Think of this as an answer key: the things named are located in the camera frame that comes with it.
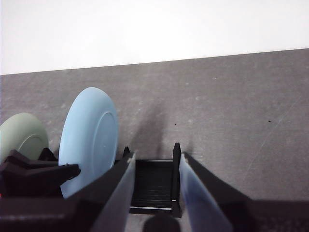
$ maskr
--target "black plastic part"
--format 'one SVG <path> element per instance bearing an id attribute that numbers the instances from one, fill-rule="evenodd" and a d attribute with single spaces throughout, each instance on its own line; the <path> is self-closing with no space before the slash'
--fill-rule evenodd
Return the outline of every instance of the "black plastic part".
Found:
<path id="1" fill-rule="evenodd" d="M 132 156 L 129 153 L 99 179 L 66 200 L 1 198 L 0 231 L 92 231 L 93 224 L 101 219 L 98 215 L 121 182 Z"/>
<path id="2" fill-rule="evenodd" d="M 46 168 L 58 166 L 58 161 L 30 160 L 16 150 L 12 150 L 4 161 L 25 169 Z"/>
<path id="3" fill-rule="evenodd" d="M 49 148 L 44 148 L 43 151 L 40 154 L 40 157 L 38 160 L 43 161 L 58 161 L 58 159 L 54 156 L 52 151 Z"/>
<path id="4" fill-rule="evenodd" d="M 130 213 L 167 213 L 181 218 L 180 155 L 180 145 L 176 143 L 173 160 L 136 160 L 135 186 Z"/>
<path id="5" fill-rule="evenodd" d="M 45 196 L 80 173 L 77 164 L 25 169 L 10 162 L 0 166 L 2 197 Z"/>

